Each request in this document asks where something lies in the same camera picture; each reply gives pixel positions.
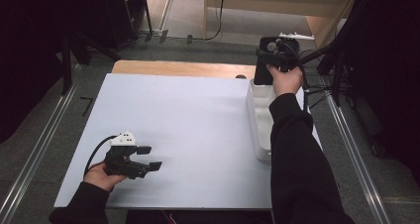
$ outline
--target white container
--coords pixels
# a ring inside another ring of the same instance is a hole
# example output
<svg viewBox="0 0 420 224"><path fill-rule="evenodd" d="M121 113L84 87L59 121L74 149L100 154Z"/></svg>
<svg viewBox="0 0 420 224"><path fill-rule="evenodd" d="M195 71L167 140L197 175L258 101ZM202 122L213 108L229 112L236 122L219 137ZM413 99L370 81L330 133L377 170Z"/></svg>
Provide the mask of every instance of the white container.
<svg viewBox="0 0 420 224"><path fill-rule="evenodd" d="M254 85L254 80L250 81L247 95L248 114L256 156L261 161L271 161L269 136L273 121L268 106L274 98L272 85Z"/></svg>

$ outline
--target hand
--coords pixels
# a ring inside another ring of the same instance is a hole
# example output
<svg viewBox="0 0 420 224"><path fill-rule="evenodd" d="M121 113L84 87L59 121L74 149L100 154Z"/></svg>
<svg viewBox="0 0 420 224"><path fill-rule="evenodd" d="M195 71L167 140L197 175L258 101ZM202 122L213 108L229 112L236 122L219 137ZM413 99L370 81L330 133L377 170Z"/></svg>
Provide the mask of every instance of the hand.
<svg viewBox="0 0 420 224"><path fill-rule="evenodd" d="M111 191L115 184L126 179L123 175L108 175L105 172L106 165L104 163L92 166L84 176L83 181L98 186L106 191Z"/></svg>
<svg viewBox="0 0 420 224"><path fill-rule="evenodd" d="M275 97L284 93L296 94L302 86L302 71L299 67L294 68L292 71L284 73L272 65L267 65L266 68L271 73L273 81L272 87L274 89Z"/></svg>

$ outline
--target table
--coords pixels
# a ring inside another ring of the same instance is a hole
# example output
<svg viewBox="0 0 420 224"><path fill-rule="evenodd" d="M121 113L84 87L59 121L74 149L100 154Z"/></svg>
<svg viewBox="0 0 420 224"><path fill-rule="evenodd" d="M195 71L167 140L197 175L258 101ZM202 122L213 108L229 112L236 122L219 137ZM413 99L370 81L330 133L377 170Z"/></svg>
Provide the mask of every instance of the table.
<svg viewBox="0 0 420 224"><path fill-rule="evenodd" d="M355 0L225 0L223 8L306 16L318 47L326 45L334 28L347 17ZM204 0L203 38L206 38L207 7L220 8L221 0Z"/></svg>
<svg viewBox="0 0 420 224"><path fill-rule="evenodd" d="M104 80L54 206L67 205L96 144L131 130L139 145L153 148L149 155L131 156L132 160L162 162L162 167L144 179L117 185L108 207L270 210L270 164L259 161L254 152L246 104L249 81L233 78L239 71L253 76L252 69L117 61ZM194 70L195 75L219 71L230 78L190 76ZM100 149L93 163L108 150Z"/></svg>

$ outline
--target black sweatshirt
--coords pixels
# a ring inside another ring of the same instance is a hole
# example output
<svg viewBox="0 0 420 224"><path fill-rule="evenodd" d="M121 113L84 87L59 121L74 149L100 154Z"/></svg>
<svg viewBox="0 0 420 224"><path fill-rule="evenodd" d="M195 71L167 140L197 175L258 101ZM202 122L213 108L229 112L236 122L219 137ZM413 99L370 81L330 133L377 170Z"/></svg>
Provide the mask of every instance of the black sweatshirt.
<svg viewBox="0 0 420 224"><path fill-rule="evenodd" d="M312 117L300 110L294 94L269 106L271 201L274 220L282 223L354 223L344 213L331 168L312 136ZM67 207L57 208L52 223L108 223L109 192L82 182Z"/></svg>

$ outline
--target person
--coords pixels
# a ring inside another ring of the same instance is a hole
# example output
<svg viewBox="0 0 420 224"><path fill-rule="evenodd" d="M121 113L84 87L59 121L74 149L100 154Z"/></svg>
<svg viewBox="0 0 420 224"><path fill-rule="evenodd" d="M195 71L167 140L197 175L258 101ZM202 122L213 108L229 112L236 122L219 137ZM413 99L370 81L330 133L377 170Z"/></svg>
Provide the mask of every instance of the person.
<svg viewBox="0 0 420 224"><path fill-rule="evenodd" d="M331 167L312 136L313 120L295 94L302 71L288 73L268 65L275 99L269 105L271 130L271 202L275 223L354 223L344 212ZM56 209L52 223L108 223L109 191L125 177L108 176L105 165L92 168L67 207Z"/></svg>

